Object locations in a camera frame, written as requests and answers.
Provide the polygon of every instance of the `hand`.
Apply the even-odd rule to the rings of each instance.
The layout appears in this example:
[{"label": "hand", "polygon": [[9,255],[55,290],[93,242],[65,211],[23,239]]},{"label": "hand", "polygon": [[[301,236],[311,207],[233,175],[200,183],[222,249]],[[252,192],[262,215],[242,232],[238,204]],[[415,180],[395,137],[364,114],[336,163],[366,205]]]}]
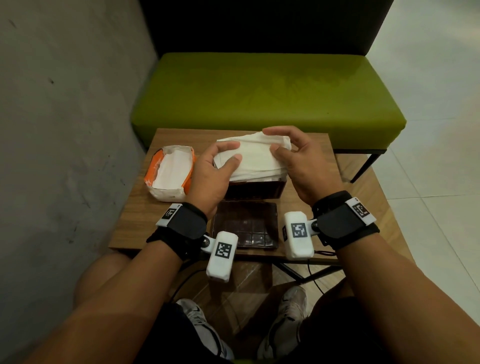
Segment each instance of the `hand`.
[{"label": "hand", "polygon": [[216,212],[216,206],[225,197],[232,173],[240,165],[242,156],[235,154],[223,165],[215,168],[213,157],[219,152],[237,149],[240,142],[216,142],[209,146],[195,162],[192,173],[192,184],[185,202],[199,208],[208,219]]},{"label": "hand", "polygon": [[293,152],[272,144],[270,152],[286,165],[293,187],[303,202],[313,206],[321,198],[345,190],[340,177],[328,170],[320,146],[303,131],[295,126],[272,126],[263,129],[263,133],[289,136],[292,144],[298,147],[298,152]]}]

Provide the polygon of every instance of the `person's right arm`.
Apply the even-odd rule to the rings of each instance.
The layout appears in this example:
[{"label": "person's right arm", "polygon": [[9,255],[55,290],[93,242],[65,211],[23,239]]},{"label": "person's right arm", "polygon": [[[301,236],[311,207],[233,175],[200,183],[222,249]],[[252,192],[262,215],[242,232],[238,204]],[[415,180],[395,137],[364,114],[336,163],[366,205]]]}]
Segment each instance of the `person's right arm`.
[{"label": "person's right arm", "polygon": [[[284,162],[299,197],[312,206],[344,190],[327,168],[321,148],[293,126],[265,128],[287,135],[298,152],[270,150]],[[480,363],[480,327],[380,234],[337,252],[355,296],[391,354],[401,363]]]}]

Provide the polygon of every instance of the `person's left hand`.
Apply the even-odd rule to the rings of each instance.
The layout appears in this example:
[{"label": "person's left hand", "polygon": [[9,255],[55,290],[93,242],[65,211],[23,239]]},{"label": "person's left hand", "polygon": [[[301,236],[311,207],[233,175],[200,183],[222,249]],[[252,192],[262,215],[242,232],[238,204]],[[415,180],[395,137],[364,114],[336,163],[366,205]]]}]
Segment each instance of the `person's left hand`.
[{"label": "person's left hand", "polygon": [[185,202],[199,208],[208,219],[215,215],[216,206],[227,193],[230,176],[238,168],[242,159],[241,154],[235,154],[222,168],[217,169],[213,165],[213,157],[219,152],[238,147],[240,147],[240,142],[216,142],[209,146],[195,162],[192,184]]}]

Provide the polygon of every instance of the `person's left arm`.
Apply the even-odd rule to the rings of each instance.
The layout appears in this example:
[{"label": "person's left arm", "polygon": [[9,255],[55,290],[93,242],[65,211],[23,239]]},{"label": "person's left arm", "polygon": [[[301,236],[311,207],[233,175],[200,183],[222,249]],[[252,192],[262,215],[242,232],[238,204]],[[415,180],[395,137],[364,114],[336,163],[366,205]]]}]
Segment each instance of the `person's left arm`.
[{"label": "person's left arm", "polygon": [[[195,163],[186,202],[208,218],[214,215],[241,161],[241,155],[235,155],[216,169],[213,157],[239,146],[233,141],[215,143]],[[122,271],[78,306],[26,363],[132,363],[181,264],[164,242],[147,244]]]}]

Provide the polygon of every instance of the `tile floor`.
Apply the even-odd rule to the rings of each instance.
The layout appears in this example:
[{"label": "tile floor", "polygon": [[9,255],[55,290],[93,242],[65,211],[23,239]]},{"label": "tile floor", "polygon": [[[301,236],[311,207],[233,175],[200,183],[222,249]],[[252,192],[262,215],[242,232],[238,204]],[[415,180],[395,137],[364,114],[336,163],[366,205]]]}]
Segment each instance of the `tile floor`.
[{"label": "tile floor", "polygon": [[408,121],[373,169],[418,266],[480,324],[479,19],[396,0],[367,57]]}]

